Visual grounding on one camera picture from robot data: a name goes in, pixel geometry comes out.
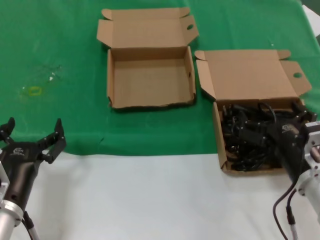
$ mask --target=robot logo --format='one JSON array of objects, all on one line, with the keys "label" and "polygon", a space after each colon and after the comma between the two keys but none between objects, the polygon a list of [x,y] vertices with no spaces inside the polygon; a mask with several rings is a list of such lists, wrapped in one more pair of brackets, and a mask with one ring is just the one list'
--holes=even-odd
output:
[{"label": "robot logo", "polygon": [[296,129],[295,126],[293,126],[292,124],[283,125],[282,126],[282,133],[286,133],[288,131],[292,131],[295,134],[299,133],[298,129]]},{"label": "robot logo", "polygon": [[24,156],[24,150],[21,147],[16,147],[13,152],[10,154],[11,155],[20,155],[20,156]]}]

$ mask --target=black cable bundle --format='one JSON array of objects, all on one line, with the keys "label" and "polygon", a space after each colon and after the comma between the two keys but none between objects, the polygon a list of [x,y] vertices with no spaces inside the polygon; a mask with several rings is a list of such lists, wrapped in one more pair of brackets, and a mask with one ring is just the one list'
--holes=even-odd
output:
[{"label": "black cable bundle", "polygon": [[273,110],[266,103],[258,103],[257,108],[240,105],[223,106],[221,122],[227,159],[231,169],[236,171],[256,171],[268,165],[280,168],[275,161],[274,144],[268,138],[267,130],[278,119],[293,119],[292,111]]}]

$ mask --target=cable plug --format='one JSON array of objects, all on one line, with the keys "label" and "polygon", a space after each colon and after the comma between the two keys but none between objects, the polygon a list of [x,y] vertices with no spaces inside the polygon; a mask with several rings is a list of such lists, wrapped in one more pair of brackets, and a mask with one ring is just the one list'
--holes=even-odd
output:
[{"label": "cable plug", "polygon": [[286,209],[286,218],[288,219],[289,225],[295,225],[296,220],[292,212],[291,206],[287,206],[285,209]]},{"label": "cable plug", "polygon": [[25,222],[25,227],[30,230],[33,229],[35,227],[34,222],[31,220],[31,218],[29,217],[29,214],[27,213],[27,211],[25,211],[23,213],[23,219]]}]

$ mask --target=robotic arm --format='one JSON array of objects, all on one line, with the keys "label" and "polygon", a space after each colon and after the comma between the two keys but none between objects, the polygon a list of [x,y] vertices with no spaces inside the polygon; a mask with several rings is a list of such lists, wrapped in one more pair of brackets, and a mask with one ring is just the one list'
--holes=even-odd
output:
[{"label": "robotic arm", "polygon": [[[43,161],[52,164],[66,147],[61,119],[57,120],[53,133],[37,142],[15,142],[10,137],[14,127],[12,117],[0,125],[0,141],[7,144],[0,152],[0,240],[9,240],[14,227],[29,219],[25,209],[40,164]],[[39,239],[29,230],[32,233],[32,239]]]},{"label": "robotic arm", "polygon": [[320,121],[306,123],[294,138],[291,148],[282,150],[281,162],[291,180],[298,179],[295,189],[307,197],[320,223]]}]

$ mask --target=box handle hole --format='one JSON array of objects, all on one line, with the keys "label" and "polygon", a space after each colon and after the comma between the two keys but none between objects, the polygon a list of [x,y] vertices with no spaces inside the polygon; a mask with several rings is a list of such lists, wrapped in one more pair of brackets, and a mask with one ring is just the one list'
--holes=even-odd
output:
[{"label": "box handle hole", "polygon": [[300,72],[296,72],[295,74],[293,74],[293,76],[297,79],[302,77],[302,74]]}]

